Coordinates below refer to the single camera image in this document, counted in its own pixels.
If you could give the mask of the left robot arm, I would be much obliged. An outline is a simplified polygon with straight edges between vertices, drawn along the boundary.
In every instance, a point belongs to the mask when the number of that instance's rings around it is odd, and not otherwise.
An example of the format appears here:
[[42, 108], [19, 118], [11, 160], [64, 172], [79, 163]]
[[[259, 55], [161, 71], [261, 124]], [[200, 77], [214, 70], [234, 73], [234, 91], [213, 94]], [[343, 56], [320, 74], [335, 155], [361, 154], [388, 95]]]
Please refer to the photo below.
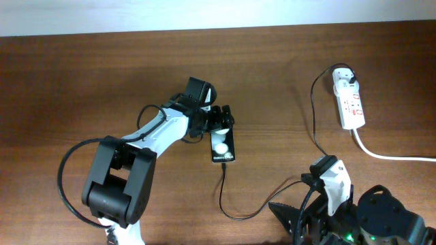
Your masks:
[[228, 132], [230, 107], [214, 105], [215, 87], [190, 78], [183, 93], [158, 107], [153, 120], [121, 139], [106, 136], [84, 184], [82, 203], [99, 219], [108, 244], [143, 244], [140, 217], [145, 211], [157, 158], [185, 136]]

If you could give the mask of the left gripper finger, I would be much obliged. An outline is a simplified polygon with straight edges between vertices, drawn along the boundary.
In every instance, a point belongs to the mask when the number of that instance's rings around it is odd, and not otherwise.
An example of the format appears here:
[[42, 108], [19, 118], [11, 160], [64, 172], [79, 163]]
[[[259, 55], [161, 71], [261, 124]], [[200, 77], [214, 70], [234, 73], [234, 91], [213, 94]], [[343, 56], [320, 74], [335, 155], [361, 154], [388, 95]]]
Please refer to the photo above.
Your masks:
[[222, 130], [222, 113], [221, 108], [218, 105], [214, 105], [209, 111], [208, 111], [208, 125], [207, 125], [207, 132], [212, 133], [218, 130]]
[[234, 117], [231, 113], [229, 105], [222, 107], [222, 129], [231, 129], [235, 123]]

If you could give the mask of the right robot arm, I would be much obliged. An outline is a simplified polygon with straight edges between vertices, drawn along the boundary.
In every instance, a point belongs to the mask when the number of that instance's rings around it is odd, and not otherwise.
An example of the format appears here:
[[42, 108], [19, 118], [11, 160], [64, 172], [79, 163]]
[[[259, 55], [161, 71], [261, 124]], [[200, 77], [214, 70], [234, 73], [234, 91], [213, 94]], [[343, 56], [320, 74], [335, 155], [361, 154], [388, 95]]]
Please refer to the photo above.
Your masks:
[[301, 180], [312, 193], [322, 192], [311, 204], [305, 197], [304, 210], [268, 204], [294, 244], [435, 245], [435, 228], [427, 227], [382, 185], [370, 188], [357, 204], [349, 198], [329, 216], [324, 182], [311, 174], [303, 174]]

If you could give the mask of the black Samsung Galaxy smartphone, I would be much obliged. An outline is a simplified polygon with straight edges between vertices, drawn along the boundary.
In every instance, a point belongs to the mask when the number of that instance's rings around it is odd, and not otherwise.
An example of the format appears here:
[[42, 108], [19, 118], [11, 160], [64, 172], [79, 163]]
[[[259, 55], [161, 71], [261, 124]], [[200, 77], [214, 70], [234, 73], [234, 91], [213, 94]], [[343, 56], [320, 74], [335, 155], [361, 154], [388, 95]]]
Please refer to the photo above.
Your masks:
[[222, 129], [211, 133], [211, 156], [213, 163], [236, 160], [233, 129]]

